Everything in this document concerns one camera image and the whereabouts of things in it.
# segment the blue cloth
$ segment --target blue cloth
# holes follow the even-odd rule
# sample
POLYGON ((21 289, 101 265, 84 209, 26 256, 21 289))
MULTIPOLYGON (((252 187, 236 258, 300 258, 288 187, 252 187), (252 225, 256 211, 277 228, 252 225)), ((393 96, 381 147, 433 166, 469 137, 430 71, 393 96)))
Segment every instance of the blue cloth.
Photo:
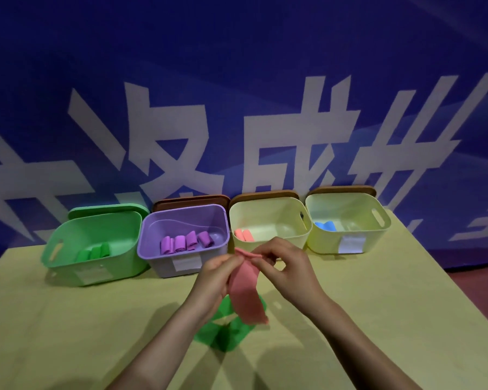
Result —
POLYGON ((315 224, 317 225, 317 227, 321 228, 322 230, 336 231, 335 224, 333 222, 331 222, 330 220, 328 222, 325 222, 325 223, 315 222, 315 224))

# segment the purple plastic basket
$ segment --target purple plastic basket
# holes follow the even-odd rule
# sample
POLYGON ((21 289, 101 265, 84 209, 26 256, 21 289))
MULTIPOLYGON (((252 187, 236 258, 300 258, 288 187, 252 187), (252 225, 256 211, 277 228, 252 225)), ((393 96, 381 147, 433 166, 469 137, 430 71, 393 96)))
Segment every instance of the purple plastic basket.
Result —
POLYGON ((199 272, 200 263, 228 251, 229 228, 226 210, 217 204, 162 210, 148 215, 141 226, 137 254, 147 260, 162 278, 199 272), (160 242, 165 236, 175 238, 195 231, 207 231, 214 245, 195 250, 161 255, 160 242))

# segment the white label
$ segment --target white label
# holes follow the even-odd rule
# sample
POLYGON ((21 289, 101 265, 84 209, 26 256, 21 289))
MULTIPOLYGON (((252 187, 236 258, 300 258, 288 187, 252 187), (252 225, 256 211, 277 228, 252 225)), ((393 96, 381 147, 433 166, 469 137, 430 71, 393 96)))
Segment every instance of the white label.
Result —
POLYGON ((174 258, 172 262, 177 272, 187 269, 200 269, 202 267, 201 255, 199 253, 185 258, 174 258))
POLYGON ((103 265, 76 270, 74 273, 81 279, 83 284, 102 282, 114 277, 103 265))
POLYGON ((365 243, 365 235, 345 235, 340 240, 338 247, 338 254, 343 253, 363 253, 363 244, 365 243))

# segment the hand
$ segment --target hand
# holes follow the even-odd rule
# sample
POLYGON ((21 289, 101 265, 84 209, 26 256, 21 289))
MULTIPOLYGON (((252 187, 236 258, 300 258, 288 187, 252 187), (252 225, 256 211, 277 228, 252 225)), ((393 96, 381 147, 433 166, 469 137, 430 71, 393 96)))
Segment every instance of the hand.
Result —
POLYGON ((194 287, 184 302, 197 312, 201 326, 217 312, 222 299, 228 294, 228 279, 244 258, 230 254, 214 257, 205 262, 197 275, 194 287))
POLYGON ((253 258, 251 262, 301 313, 308 316, 318 311, 323 301, 329 301, 318 282, 309 257, 291 242, 276 236, 252 253, 262 255, 263 258, 253 258), (274 267, 279 257, 286 263, 286 268, 282 271, 274 267))

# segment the yellow table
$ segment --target yellow table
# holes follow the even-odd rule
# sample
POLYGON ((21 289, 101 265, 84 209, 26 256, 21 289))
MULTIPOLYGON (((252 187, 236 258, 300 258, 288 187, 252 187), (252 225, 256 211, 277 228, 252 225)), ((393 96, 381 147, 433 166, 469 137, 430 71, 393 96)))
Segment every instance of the yellow table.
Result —
MULTIPOLYGON (((424 389, 488 390, 488 321, 390 213, 369 253, 311 262, 325 291, 424 389)), ((104 388, 188 294, 195 276, 88 288, 45 283, 43 246, 0 259, 0 389, 104 388)), ((170 388, 352 389, 322 335, 261 275, 269 326, 226 355, 192 343, 170 388)))

